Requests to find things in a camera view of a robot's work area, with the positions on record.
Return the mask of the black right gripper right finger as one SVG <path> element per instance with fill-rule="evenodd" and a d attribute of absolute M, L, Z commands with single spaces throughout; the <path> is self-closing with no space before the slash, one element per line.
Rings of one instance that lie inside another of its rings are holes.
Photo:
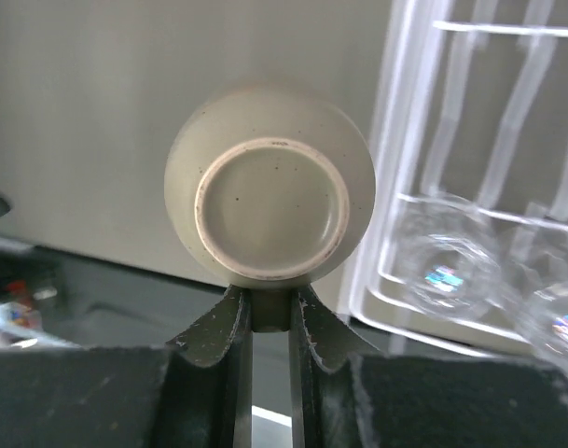
<path fill-rule="evenodd" d="M 297 447 L 568 447 L 568 378 L 546 362 L 388 356 L 311 287 L 288 335 Z"/>

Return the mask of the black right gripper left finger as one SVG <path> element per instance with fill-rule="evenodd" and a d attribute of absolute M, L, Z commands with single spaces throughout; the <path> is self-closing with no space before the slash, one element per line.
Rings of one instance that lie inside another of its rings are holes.
<path fill-rule="evenodd" d="M 239 287 L 163 345 L 0 350 L 0 447 L 247 447 L 251 355 Z"/>

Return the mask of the clear glass cup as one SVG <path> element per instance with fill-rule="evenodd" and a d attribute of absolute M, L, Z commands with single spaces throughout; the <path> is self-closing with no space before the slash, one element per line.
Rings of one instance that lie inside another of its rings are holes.
<path fill-rule="evenodd" d="M 568 371 L 568 280 L 528 295 L 515 318 L 515 329 L 537 357 Z"/>
<path fill-rule="evenodd" d="M 396 274 L 406 302 L 444 320 L 475 320 L 492 307 L 501 282 L 491 220 L 450 194 L 410 200 L 397 227 Z"/>

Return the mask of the beige ceramic cup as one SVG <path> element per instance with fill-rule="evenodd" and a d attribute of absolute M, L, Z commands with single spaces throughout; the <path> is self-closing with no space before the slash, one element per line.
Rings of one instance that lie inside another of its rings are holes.
<path fill-rule="evenodd" d="M 241 82 L 175 137 L 163 180 L 182 245 L 225 283 L 265 295 L 337 269 L 367 232 L 376 175 L 365 137 L 322 94 Z"/>

